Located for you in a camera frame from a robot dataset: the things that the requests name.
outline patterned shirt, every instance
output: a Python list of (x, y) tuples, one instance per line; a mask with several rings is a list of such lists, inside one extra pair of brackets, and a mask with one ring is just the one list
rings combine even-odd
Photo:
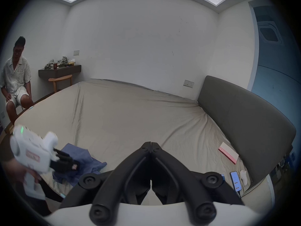
[(17, 63), (16, 69), (13, 70), (13, 58), (11, 57), (5, 62), (0, 77), (0, 87), (6, 86), (6, 90), (10, 94), (17, 94), (17, 91), (31, 80), (31, 73), (26, 58), (22, 55)]

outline beige bed sheet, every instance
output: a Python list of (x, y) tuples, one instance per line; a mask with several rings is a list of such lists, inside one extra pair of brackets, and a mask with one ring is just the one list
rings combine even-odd
[[(234, 165), (218, 151), (222, 142), (232, 146), (196, 101), (124, 82), (79, 82), (36, 104), (16, 124), (41, 136), (53, 131), (57, 149), (67, 143), (88, 149), (107, 162), (101, 172), (115, 169), (146, 141), (159, 143), (191, 171), (224, 173), (230, 185), (231, 171), (246, 170), (240, 158)], [(247, 176), (241, 195), (250, 186)], [(72, 188), (55, 182), (51, 172), (42, 177), (59, 194)]]

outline wall-mounted desk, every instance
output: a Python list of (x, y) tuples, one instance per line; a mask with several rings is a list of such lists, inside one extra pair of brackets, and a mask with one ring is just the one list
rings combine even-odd
[(49, 79), (49, 78), (59, 78), (65, 75), (73, 74), (73, 73), (79, 73), (82, 70), (81, 65), (75, 65), (75, 66), (62, 66), (58, 67), (56, 69), (41, 69), (39, 70), (39, 77), (43, 79)]

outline man's leg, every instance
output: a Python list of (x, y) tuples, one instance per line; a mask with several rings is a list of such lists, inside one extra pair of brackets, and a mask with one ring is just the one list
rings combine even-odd
[(16, 119), (18, 118), (18, 115), (16, 112), (15, 104), (11, 100), (6, 104), (6, 111), (9, 119), (11, 120), (11, 123), (14, 125)]
[(29, 107), (33, 106), (32, 99), (28, 95), (22, 95), (20, 102), (21, 106), (25, 109), (28, 109)]

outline blue cloth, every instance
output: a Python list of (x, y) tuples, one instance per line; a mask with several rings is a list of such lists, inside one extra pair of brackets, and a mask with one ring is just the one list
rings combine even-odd
[(100, 162), (92, 158), (87, 149), (82, 149), (70, 143), (64, 146), (62, 152), (68, 153), (73, 160), (79, 161), (80, 168), (79, 171), (69, 171), (64, 174), (53, 172), (52, 177), (58, 183), (63, 183), (63, 179), (66, 179), (72, 186), (75, 186), (81, 175), (91, 172), (100, 174), (99, 170), (107, 165), (106, 162)]

